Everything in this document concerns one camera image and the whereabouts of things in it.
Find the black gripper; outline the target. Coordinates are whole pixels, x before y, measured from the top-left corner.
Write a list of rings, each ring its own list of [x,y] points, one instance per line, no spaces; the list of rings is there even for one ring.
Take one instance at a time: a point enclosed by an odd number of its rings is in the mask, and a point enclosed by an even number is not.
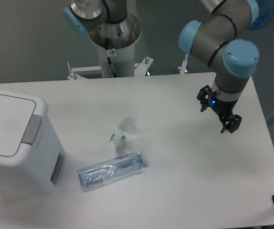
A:
[[[233,108],[235,107],[237,100],[228,102],[217,98],[217,92],[212,92],[209,85],[206,85],[200,89],[196,99],[201,104],[201,112],[204,112],[208,107],[211,107],[219,116],[223,124],[221,133],[229,132],[232,134],[238,130],[242,117],[237,114],[233,114]]]

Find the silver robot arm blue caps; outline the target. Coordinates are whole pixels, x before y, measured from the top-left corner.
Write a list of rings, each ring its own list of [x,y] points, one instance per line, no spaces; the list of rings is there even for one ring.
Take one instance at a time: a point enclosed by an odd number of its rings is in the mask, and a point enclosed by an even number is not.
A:
[[[233,108],[259,61],[256,45],[237,36],[263,27],[274,10],[274,0],[203,0],[202,4],[212,18],[207,23],[187,23],[178,44],[216,73],[213,85],[201,88],[197,100],[202,112],[209,107],[218,115],[222,133],[233,133],[242,121]]]

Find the silver robot base joints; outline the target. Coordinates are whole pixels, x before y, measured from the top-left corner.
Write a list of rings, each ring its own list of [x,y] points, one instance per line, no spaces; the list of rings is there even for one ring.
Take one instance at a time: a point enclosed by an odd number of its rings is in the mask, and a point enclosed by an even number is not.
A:
[[[72,0],[63,14],[79,36],[86,36],[97,28],[103,37],[132,36],[125,0]]]

